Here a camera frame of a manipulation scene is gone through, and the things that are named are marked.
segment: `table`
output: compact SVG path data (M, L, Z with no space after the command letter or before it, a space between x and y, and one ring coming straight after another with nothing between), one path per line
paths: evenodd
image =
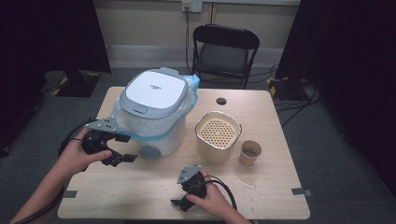
M110 115L114 100L123 87L110 88L97 118ZM183 219L218 220L195 205L187 212L173 206L185 192L177 184L182 167L202 165L231 189L238 211L247 219L307 219L310 216L304 194L293 194L301 183L281 129L271 96L267 91L198 89L198 102L186 118L186 132L175 153L160 159L138 157L133 163L117 167L95 162L75 175L67 191L76 197L64 198L60 218ZM218 98L226 105L218 105ZM231 158L222 165L203 161L196 151L195 125L208 112L218 110L237 119L242 133L233 146ZM250 168L238 161L241 145L253 140L262 146L262 154ZM109 141L118 152L138 153L135 140L129 143Z

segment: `chair seat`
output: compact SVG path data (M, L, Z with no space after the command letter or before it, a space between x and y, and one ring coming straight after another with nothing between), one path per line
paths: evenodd
M247 64L248 51L246 49L203 44L196 62L196 69L203 72L212 70L244 76L248 69Z

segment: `person's left hand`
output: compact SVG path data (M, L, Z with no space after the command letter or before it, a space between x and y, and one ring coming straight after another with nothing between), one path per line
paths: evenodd
M100 151L95 154L88 155L81 147L81 141L88 129L82 129L75 139L72 139L67 144L64 152L56 161L52 170L58 173L57 175L63 178L69 178L84 169L95 161L102 161L111 156L110 150Z

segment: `appliance lid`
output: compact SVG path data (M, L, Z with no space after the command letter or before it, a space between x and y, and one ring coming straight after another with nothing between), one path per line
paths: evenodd
M162 119L177 111L188 88L186 79L176 70L148 70L128 84L121 94L120 106L141 118Z

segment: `human hand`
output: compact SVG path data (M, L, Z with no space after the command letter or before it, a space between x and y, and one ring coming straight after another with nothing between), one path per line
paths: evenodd
M201 174L205 177L205 181L210 180L206 170L201 170ZM187 194L186 198L190 202L196 203L204 208L208 213L218 217L226 216L230 209L233 209L219 190L218 186L212 183L206 184L206 197L204 199L193 194Z
M111 156L112 153L110 150L88 155L84 149L82 149L81 141L84 139L84 135L88 131L88 129L82 129L74 139L69 141L64 152L52 167L52 172L55 172L60 177L66 179L83 171L91 163L102 161Z

